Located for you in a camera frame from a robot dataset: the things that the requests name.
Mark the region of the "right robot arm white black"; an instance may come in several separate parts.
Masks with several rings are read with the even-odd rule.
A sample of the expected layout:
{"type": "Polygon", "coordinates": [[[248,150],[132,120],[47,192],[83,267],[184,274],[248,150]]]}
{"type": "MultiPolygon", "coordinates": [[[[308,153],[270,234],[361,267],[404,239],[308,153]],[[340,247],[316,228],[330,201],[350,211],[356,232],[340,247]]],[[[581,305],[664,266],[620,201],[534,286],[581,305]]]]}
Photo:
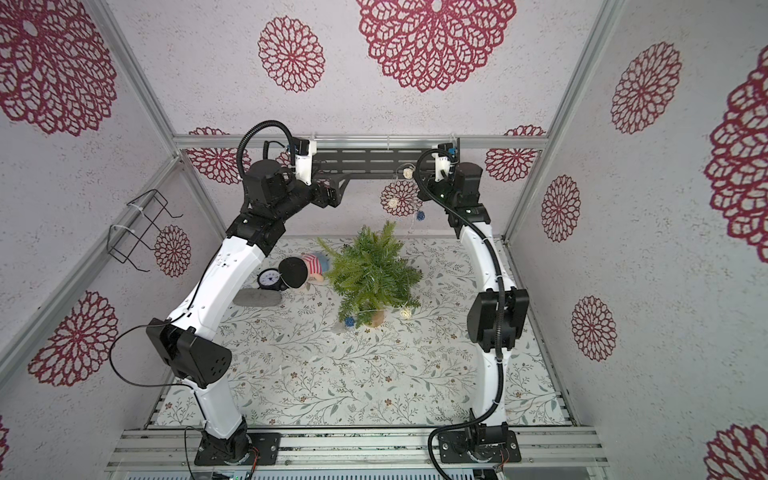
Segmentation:
{"type": "Polygon", "coordinates": [[[479,198],[483,170],[472,163],[414,170],[419,197],[444,208],[466,249],[479,292],[467,314],[467,335],[478,350],[477,391],[469,418],[438,427],[428,436],[430,460],[441,470],[451,463],[518,462],[520,451],[504,407],[504,382],[511,353],[522,336],[528,292],[510,278],[493,239],[490,215],[479,198]]]}

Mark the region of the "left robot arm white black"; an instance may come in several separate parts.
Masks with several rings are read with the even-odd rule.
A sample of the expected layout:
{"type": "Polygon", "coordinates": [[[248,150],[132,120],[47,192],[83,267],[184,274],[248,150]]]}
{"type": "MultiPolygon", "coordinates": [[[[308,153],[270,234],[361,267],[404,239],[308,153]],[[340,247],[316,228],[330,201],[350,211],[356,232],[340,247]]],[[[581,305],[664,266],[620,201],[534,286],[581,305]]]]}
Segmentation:
{"type": "Polygon", "coordinates": [[[286,231],[285,223],[308,205],[337,207],[349,178],[313,179],[275,160],[260,160],[240,172],[244,204],[200,281],[167,319],[152,320],[146,334],[204,418],[198,465],[237,465],[253,452],[245,417],[236,405],[228,370],[232,353],[215,343],[224,313],[252,272],[286,231]]]}

